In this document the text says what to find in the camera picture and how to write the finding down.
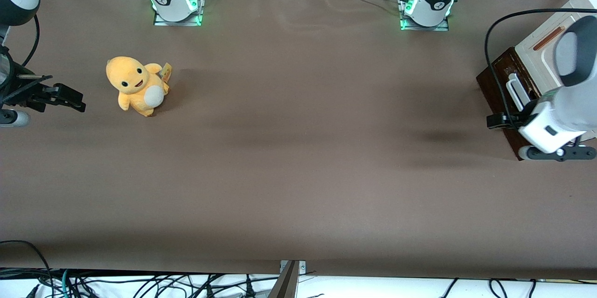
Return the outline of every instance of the mounting plate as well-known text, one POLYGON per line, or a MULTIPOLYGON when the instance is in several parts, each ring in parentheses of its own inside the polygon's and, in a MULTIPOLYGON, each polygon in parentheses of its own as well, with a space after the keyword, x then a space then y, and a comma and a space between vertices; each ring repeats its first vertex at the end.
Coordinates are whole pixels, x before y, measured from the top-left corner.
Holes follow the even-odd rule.
POLYGON ((412 5, 411 2, 403 2, 403 1, 397 1, 398 2, 398 11, 400 12, 400 29, 401 30, 416 30, 416 31, 448 31, 448 17, 444 17, 444 20, 442 20, 441 23, 439 23, 439 25, 436 25, 432 28, 429 28, 427 26, 420 26, 419 24, 416 24, 416 22, 414 20, 412 20, 412 18, 410 16, 408 16, 405 11, 407 6, 412 5))

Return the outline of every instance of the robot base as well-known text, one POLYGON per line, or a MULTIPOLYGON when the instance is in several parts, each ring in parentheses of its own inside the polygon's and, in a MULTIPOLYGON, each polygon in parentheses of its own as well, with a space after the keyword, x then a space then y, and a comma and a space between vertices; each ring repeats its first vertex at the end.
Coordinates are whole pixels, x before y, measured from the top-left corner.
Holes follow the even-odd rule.
POLYGON ((398 2, 398 11, 400 12, 400 29, 401 30, 417 30, 417 31, 448 31, 448 18, 444 17, 444 20, 439 23, 437 26, 433 26, 431 28, 427 26, 421 26, 416 24, 412 18, 410 18, 406 13, 407 6, 411 3, 397 1, 398 2))
POLYGON ((154 11, 155 18, 153 19, 153 25, 155 26, 201 26, 203 22, 203 8, 205 7, 205 0, 188 0, 188 4, 194 7, 194 11, 185 19, 178 22, 170 22, 164 20, 157 11, 154 11))

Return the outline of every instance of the plush toy tail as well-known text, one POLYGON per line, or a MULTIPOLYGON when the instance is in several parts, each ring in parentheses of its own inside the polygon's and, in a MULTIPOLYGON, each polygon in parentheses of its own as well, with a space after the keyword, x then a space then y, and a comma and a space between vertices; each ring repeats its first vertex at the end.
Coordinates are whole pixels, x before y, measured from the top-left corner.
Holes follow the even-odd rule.
POLYGON ((172 74, 172 66, 170 66, 170 64, 166 63, 166 65, 164 65, 164 68, 162 68, 162 71, 160 71, 160 74, 158 74, 158 75, 162 78, 163 82, 168 83, 168 80, 170 80, 171 74, 172 74))
POLYGON ((147 64, 145 65, 145 69, 149 71, 149 73, 158 74, 162 70, 162 66, 158 64, 147 64))

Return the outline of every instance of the stuffed animal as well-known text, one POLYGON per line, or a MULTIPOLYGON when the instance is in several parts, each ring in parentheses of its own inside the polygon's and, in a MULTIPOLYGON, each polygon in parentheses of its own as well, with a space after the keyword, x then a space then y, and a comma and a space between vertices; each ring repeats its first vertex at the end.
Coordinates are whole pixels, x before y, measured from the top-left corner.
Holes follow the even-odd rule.
POLYGON ((170 91, 167 82, 172 67, 158 64, 143 66, 128 56, 117 56, 108 61, 106 75, 110 83, 120 92, 118 105, 127 111, 132 107, 144 117, 153 115, 153 109, 164 101, 170 91))

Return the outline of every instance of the metal bracket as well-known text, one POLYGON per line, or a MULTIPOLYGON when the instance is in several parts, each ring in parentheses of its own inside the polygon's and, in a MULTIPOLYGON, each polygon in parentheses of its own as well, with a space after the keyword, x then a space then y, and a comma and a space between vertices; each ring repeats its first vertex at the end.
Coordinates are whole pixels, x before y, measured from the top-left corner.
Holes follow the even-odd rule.
MULTIPOLYGON (((288 264, 288 262, 290 261, 280 261, 280 273, 284 271, 284 268, 286 267, 286 264, 288 264)), ((307 273, 307 261, 298 261, 298 271, 299 275, 304 275, 305 273, 307 273)))
POLYGON ((597 151, 590 146, 563 146, 554 153, 544 153, 534 146, 523 146, 518 150, 518 155, 529 160, 591 160, 597 156, 597 151))

